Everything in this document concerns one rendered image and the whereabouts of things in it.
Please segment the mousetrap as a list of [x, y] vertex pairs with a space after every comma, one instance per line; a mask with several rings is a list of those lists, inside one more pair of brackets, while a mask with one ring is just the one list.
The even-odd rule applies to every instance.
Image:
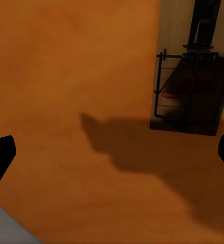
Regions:
[[224, 110], [224, 0], [160, 0], [150, 130], [215, 136]]

